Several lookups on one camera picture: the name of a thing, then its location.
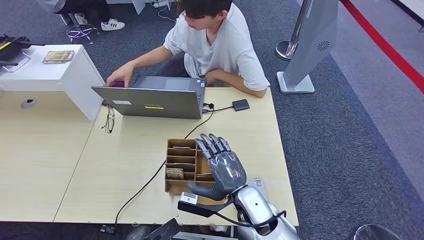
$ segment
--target wooden organizer box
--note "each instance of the wooden organizer box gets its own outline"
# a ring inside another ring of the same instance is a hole
[[[215,183],[212,175],[196,176],[199,174],[210,174],[208,161],[202,151],[197,147],[194,139],[168,139],[166,150],[166,168],[182,169],[184,180],[168,179],[165,173],[165,192],[170,194],[181,194],[189,192],[187,183],[195,182],[199,186],[210,187]],[[199,197],[199,203],[217,204],[221,203]]]

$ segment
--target gray laptop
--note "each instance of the gray laptop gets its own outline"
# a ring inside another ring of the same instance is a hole
[[[129,88],[92,86],[124,116],[201,119],[205,80],[143,76]]]

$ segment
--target yellow sticker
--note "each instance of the yellow sticker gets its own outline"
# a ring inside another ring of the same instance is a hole
[[[144,106],[144,108],[145,109],[164,109],[163,107],[161,107],[161,106]]]
[[[7,45],[11,44],[11,42],[6,42],[4,45],[0,46],[0,50],[4,49]]]

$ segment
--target white tag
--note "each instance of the white tag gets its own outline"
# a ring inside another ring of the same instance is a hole
[[[256,182],[256,187],[257,188],[262,188],[263,187],[261,180],[256,180],[255,182]]]
[[[130,101],[112,100],[114,104],[131,105]]]

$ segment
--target laptop keyboard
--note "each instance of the laptop keyboard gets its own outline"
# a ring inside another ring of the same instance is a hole
[[[197,92],[196,95],[197,95],[197,103],[200,105],[200,100],[202,99],[202,94]]]

